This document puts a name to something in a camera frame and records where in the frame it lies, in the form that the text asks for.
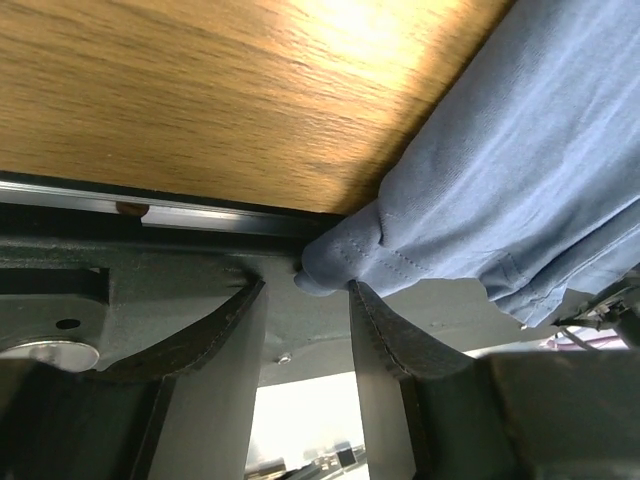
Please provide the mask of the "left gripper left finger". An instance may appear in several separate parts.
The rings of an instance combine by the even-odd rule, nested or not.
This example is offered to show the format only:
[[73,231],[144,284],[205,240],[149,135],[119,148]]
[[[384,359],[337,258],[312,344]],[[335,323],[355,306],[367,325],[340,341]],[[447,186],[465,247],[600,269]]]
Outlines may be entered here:
[[239,479],[265,338],[265,284],[102,372],[38,348],[1,363],[5,479]]

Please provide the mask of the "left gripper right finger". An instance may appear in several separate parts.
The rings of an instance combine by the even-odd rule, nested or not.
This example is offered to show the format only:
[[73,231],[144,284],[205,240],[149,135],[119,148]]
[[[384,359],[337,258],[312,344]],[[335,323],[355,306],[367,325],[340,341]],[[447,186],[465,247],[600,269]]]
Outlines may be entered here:
[[469,357],[349,286],[374,479],[635,479],[637,350]]

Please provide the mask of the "blue tank top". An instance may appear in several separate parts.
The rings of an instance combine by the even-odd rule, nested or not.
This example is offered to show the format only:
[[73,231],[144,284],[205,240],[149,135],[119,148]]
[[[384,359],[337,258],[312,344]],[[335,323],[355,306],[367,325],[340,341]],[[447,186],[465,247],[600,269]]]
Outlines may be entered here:
[[374,201],[311,242],[296,285],[387,296],[479,281],[534,327],[639,262],[639,5],[518,1]]

